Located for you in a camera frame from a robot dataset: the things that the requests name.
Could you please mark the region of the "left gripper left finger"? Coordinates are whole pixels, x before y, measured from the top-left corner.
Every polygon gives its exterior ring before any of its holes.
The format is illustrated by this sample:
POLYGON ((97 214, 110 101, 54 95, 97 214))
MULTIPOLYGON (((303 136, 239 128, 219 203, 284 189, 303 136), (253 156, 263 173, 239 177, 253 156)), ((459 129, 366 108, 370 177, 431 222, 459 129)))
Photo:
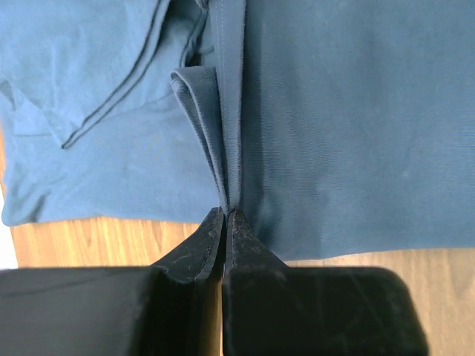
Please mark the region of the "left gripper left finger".
POLYGON ((218 355, 224 216, 149 266, 1 273, 3 355, 218 355))

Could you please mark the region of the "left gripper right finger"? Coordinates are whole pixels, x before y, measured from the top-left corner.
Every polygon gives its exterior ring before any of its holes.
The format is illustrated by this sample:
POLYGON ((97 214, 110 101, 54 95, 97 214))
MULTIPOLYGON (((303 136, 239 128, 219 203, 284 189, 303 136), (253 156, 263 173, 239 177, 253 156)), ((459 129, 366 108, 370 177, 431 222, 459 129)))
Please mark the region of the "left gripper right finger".
POLYGON ((225 355, 427 355, 410 292, 379 267, 287 266, 252 233, 227 223, 222 285, 225 355))

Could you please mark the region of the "blue-grey t-shirt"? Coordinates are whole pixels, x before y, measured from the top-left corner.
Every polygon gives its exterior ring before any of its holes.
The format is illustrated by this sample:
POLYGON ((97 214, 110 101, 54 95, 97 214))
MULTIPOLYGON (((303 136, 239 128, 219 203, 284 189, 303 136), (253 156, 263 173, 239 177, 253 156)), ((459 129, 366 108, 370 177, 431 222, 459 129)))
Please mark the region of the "blue-grey t-shirt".
POLYGON ((472 1, 3 1, 8 226, 245 213, 285 260, 474 245, 472 1))

